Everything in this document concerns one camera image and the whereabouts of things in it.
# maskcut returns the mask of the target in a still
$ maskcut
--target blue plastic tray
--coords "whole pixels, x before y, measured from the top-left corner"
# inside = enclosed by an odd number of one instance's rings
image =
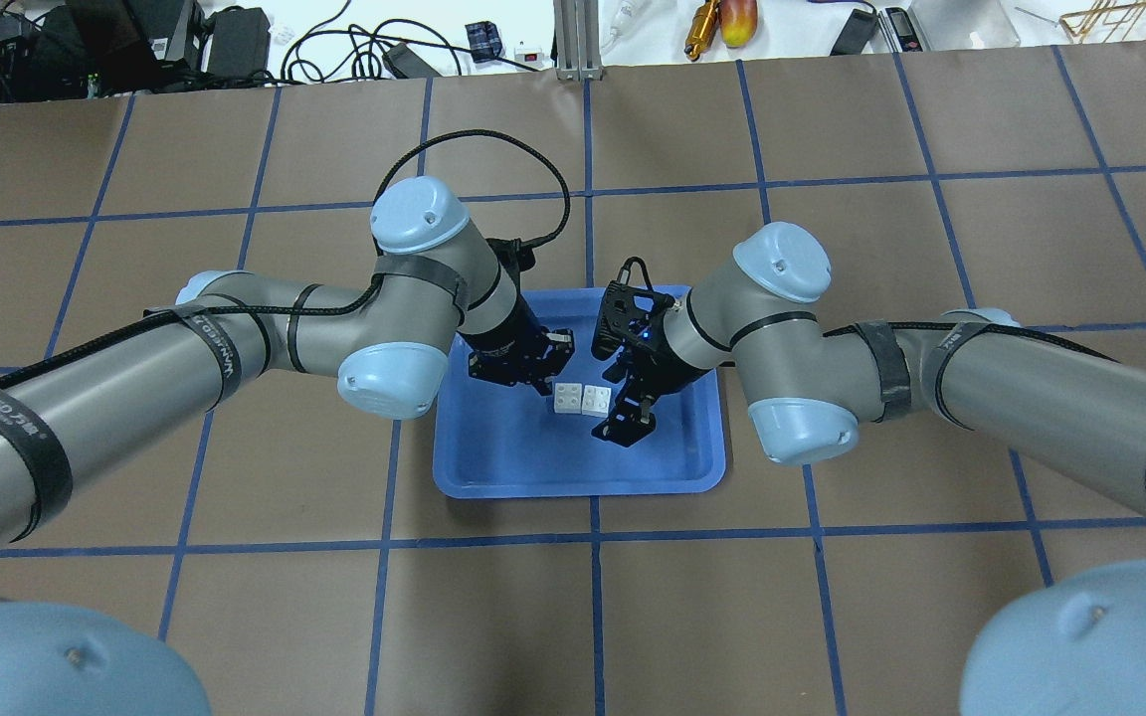
[[[681,296],[682,286],[662,286]],[[558,381],[610,386],[610,362],[591,357],[604,290],[524,294],[549,329],[573,329],[576,353]],[[657,430],[631,448],[596,440],[599,418],[555,414],[554,399],[528,386],[468,377],[470,349],[455,338],[435,416],[432,474],[457,498],[572,497],[591,494],[692,494],[719,485],[728,467],[714,371],[657,404]],[[617,395],[618,385],[611,386]]]

